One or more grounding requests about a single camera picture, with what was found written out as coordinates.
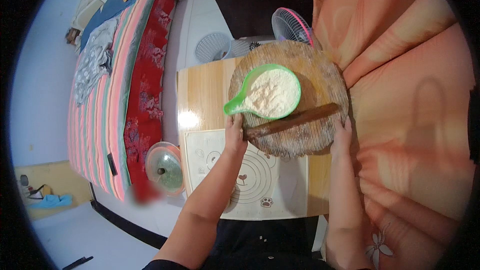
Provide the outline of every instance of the forearm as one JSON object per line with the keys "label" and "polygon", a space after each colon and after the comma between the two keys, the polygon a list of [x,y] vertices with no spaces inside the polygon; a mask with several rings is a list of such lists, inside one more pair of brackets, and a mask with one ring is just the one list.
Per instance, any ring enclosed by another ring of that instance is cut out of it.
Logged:
{"label": "forearm", "polygon": [[355,183],[352,162],[347,154],[332,157],[329,206],[329,230],[361,227],[362,204]]}
{"label": "forearm", "polygon": [[243,155],[222,153],[188,197],[171,235],[154,260],[174,261],[189,269],[201,266],[215,242],[217,223],[230,200],[242,159]]}
{"label": "forearm", "polygon": [[348,153],[333,155],[330,178],[327,261],[337,270],[370,269],[364,254],[362,204]]}
{"label": "forearm", "polygon": [[212,170],[188,197],[182,213],[218,222],[232,193],[243,155],[224,151]]}

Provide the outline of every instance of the blue cloth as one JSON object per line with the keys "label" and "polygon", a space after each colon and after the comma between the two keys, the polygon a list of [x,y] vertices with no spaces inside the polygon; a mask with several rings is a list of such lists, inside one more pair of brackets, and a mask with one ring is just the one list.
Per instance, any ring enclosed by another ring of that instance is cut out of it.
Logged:
{"label": "blue cloth", "polygon": [[80,52],[83,51],[85,45],[87,45],[88,38],[90,37],[90,33],[97,27],[99,27],[103,22],[107,21],[115,17],[116,15],[120,15],[120,13],[135,3],[136,0],[127,0],[123,2],[123,0],[107,0],[103,4],[102,10],[98,9],[93,17],[88,21],[87,26],[83,30],[83,34],[81,35],[80,41]]}
{"label": "blue cloth", "polygon": [[72,204],[72,195],[67,194],[63,196],[46,195],[42,201],[30,205],[34,209],[52,209],[56,207],[63,207]]}

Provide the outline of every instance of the hand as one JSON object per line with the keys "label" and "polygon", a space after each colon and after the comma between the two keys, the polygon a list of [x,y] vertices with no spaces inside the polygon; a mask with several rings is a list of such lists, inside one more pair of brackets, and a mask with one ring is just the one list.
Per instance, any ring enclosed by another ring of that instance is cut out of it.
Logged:
{"label": "hand", "polygon": [[234,116],[235,120],[232,116],[228,116],[226,119],[224,152],[243,157],[248,146],[247,141],[243,140],[243,115],[237,113]]}
{"label": "hand", "polygon": [[335,124],[335,136],[333,137],[333,144],[330,147],[330,153],[332,157],[350,155],[350,143],[352,141],[352,123],[350,117],[345,119],[345,127],[343,127],[340,117],[336,118]]}

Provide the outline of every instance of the rolling pin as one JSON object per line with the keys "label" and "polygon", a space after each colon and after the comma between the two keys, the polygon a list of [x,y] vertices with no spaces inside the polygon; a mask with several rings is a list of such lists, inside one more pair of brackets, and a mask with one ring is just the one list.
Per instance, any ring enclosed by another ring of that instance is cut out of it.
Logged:
{"label": "rolling pin", "polygon": [[275,134],[320,118],[328,117],[335,114],[338,110],[339,106],[336,103],[329,103],[306,111],[297,112],[285,118],[246,129],[243,133],[243,138],[248,140]]}

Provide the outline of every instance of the wooden table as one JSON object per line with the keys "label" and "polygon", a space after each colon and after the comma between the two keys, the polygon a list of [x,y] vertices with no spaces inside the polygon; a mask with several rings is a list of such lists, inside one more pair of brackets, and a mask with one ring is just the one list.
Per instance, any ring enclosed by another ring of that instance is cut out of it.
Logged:
{"label": "wooden table", "polygon": [[[206,63],[177,73],[178,136],[183,164],[184,132],[225,128],[223,105],[228,101],[233,70],[241,60],[239,57]],[[331,160],[330,154],[309,156],[308,216],[328,213]],[[187,183],[185,186],[190,195],[192,190]]]}

